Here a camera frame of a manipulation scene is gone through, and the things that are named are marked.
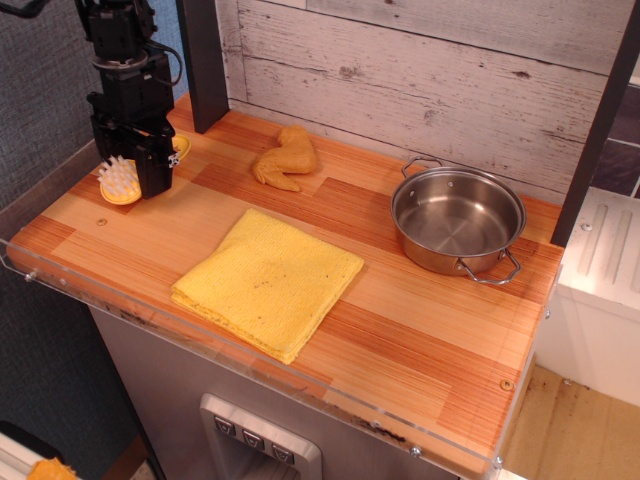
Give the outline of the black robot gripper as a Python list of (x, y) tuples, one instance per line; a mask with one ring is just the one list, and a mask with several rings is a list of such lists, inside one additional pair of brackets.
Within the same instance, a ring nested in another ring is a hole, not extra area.
[(166, 115), (174, 107), (169, 58), (164, 52), (140, 52), (123, 61), (96, 56), (102, 91), (87, 100), (93, 107), (91, 125), (102, 160), (121, 156), (135, 160), (141, 194), (151, 199), (172, 186), (174, 130)]

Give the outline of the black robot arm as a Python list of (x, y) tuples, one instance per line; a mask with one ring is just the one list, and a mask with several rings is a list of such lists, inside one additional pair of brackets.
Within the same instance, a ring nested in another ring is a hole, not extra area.
[(142, 197), (153, 198), (171, 188), (179, 163), (167, 119), (175, 85), (167, 54), (175, 51), (152, 40), (155, 11), (146, 1), (78, 1), (76, 8), (102, 85), (87, 97), (100, 156), (133, 161)]

